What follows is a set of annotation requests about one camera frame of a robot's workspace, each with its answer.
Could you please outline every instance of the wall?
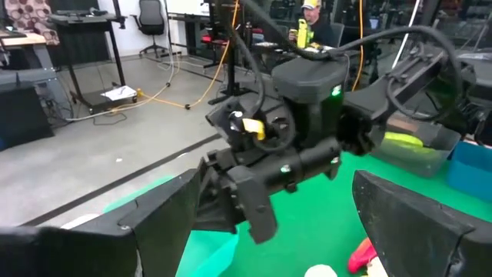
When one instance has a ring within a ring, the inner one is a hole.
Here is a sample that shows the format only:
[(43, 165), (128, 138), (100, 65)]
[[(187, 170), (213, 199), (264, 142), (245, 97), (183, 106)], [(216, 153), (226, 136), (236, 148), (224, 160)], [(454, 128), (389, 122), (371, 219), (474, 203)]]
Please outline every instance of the wall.
[[(98, 0), (99, 8), (102, 11), (108, 11), (115, 13), (115, 7), (112, 0)], [(140, 15), (140, 8), (138, 7), (138, 0), (120, 0), (121, 15), (127, 16), (126, 29), (121, 30), (119, 24), (113, 23), (115, 30), (116, 43), (118, 44), (118, 50), (120, 56), (137, 55), (143, 48), (152, 44), (152, 37), (142, 34), (135, 23), (135, 20), (130, 15)], [(184, 22), (170, 21), (171, 28), (171, 41), (174, 43), (186, 44), (185, 24)], [(111, 39), (109, 34), (106, 35), (108, 40), (108, 48), (111, 57), (114, 57)], [(167, 35), (160, 35), (155, 37), (155, 41), (158, 45), (167, 47)], [(173, 51), (182, 51), (183, 55), (186, 55), (186, 48), (179, 48), (173, 46)]]

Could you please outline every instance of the man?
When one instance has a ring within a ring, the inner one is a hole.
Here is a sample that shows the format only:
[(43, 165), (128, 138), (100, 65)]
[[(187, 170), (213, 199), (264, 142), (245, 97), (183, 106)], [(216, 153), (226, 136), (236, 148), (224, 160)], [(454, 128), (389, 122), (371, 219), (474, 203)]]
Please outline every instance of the man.
[[(304, 0), (301, 8), (304, 19), (311, 27), (311, 32), (314, 32), (314, 37), (310, 43), (315, 42), (320, 45), (338, 47), (333, 31), (331, 30), (330, 22), (320, 17), (321, 0)], [(289, 39), (295, 41), (297, 40), (297, 35), (294, 32), (289, 32)]]

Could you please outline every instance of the gray floor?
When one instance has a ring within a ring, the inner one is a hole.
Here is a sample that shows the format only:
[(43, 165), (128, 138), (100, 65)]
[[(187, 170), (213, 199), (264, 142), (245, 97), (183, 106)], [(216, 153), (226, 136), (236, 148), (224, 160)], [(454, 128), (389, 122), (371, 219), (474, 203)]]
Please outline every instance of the gray floor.
[[(206, 63), (194, 59), (189, 61)], [(195, 66), (181, 66), (202, 73)], [(145, 58), (129, 58), (123, 62), (123, 67), (127, 84), (132, 88), (142, 88), (149, 95), (159, 91), (171, 73), (159, 69), (156, 62)], [(101, 79), (106, 88), (111, 81), (117, 80), (113, 64), (80, 68), (76, 73), (83, 92), (100, 89), (103, 86)], [(207, 74), (213, 75), (214, 68), (208, 69)], [(70, 83), (67, 72), (61, 72), (60, 76), (65, 85)], [(254, 86), (250, 75), (239, 72), (238, 79), (249, 79), (251, 86)], [(209, 84), (207, 78), (180, 71), (173, 78), (171, 87), (159, 98), (181, 104), (191, 103), (200, 98)], [(0, 202), (4, 207), (0, 225), (20, 225), (213, 135), (216, 131), (204, 120), (204, 116), (212, 109), (206, 100), (215, 97), (219, 86), (220, 83), (215, 83), (205, 100), (190, 111), (150, 102), (125, 111), (128, 119), (116, 125), (95, 126), (92, 120), (76, 122), (57, 129), (53, 138), (0, 152)], [(249, 106), (257, 97), (256, 94), (244, 95), (241, 101)], [(276, 104), (275, 100), (268, 98), (265, 108)], [(78, 116), (87, 115), (85, 107), (79, 109), (75, 106), (76, 113), (78, 110)], [(96, 119), (98, 124), (115, 120), (118, 119)], [(223, 141), (204, 145), (46, 224), (60, 226), (81, 215), (99, 213), (106, 205), (156, 179), (195, 167), (207, 151), (225, 146)]]

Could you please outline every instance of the green table surface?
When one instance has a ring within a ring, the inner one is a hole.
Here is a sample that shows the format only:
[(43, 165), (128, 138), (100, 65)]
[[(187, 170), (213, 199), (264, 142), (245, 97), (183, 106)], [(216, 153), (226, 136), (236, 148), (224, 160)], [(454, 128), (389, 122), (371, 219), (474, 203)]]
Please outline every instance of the green table surface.
[(347, 261), (365, 238), (351, 192), (359, 169), (492, 222), (491, 203), (447, 186), (447, 165), (436, 177), (423, 179), (370, 156), (344, 154), (342, 162), (334, 181), (319, 175), (299, 184), (294, 194), (272, 196), (278, 221), (272, 240), (255, 245), (248, 224), (241, 224), (234, 261), (222, 276), (304, 276), (317, 264), (330, 265), (339, 277), (350, 276)]

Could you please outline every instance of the green light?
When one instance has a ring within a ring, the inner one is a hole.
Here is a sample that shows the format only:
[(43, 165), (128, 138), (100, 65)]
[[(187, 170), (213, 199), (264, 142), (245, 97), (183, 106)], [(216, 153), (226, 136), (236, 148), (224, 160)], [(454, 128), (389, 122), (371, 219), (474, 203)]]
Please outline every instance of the green light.
[(341, 85), (337, 85), (331, 90), (331, 96), (337, 96), (341, 94)]

